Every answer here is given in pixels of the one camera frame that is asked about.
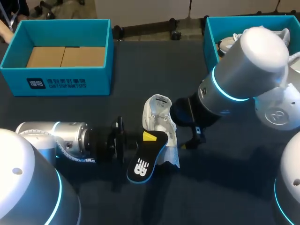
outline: black table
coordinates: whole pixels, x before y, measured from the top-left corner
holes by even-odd
[[[5,49],[0,46],[2,54]],[[159,93],[175,101],[191,95],[207,74],[197,41],[118,42],[114,65],[109,97],[13,97],[1,76],[0,127],[15,130],[24,121],[109,127],[122,115],[126,130],[142,131],[149,97]],[[249,101],[208,128],[207,143],[198,150],[179,150],[179,171],[163,165],[146,184],[130,184],[126,165],[59,158],[57,167],[79,192],[84,225],[273,225],[274,179],[282,151],[297,132],[262,125]],[[178,127],[179,143],[190,137],[189,128]]]

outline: screw hole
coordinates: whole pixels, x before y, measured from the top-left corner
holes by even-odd
[[[15,174],[15,175],[22,175],[23,171],[20,168],[14,168],[13,169],[13,174]]]
[[[73,147],[73,145],[72,145],[72,143],[67,142],[66,147],[67,147],[68,149],[71,149],[71,148]]]
[[[294,183],[293,183],[294,186],[298,186],[299,184],[300,184],[300,179],[294,180]]]

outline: blue cardboard box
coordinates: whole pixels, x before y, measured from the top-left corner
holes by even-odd
[[[220,60],[216,48],[220,40],[259,26],[270,30],[288,28],[291,35],[289,53],[292,55],[300,52],[300,24],[293,15],[208,17],[204,33],[204,57],[208,71],[211,71]]]
[[[0,67],[14,96],[109,95],[113,49],[108,19],[22,21]]]

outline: cardboard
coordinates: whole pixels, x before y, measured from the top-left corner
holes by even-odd
[[[66,47],[61,67],[102,67],[105,47]]]
[[[34,47],[27,68],[102,67],[105,47]]]
[[[60,67],[65,47],[34,47],[27,68]]]

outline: white sneaker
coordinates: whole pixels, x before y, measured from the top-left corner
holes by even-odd
[[[223,57],[223,55],[228,52],[228,50],[232,47],[232,45],[249,29],[245,29],[242,34],[233,34],[232,37],[226,37],[222,39],[218,43],[219,47],[219,55]],[[273,33],[277,34],[285,43],[286,46],[290,43],[290,31],[287,28],[284,28],[282,31],[272,31]]]
[[[142,114],[142,126],[145,130],[164,131],[168,135],[168,143],[157,157],[157,164],[169,161],[173,165],[179,165],[176,125],[171,119],[170,108],[172,102],[168,97],[156,94],[149,98],[144,106]]]
[[[289,66],[300,73],[300,52],[291,55],[289,58]]]

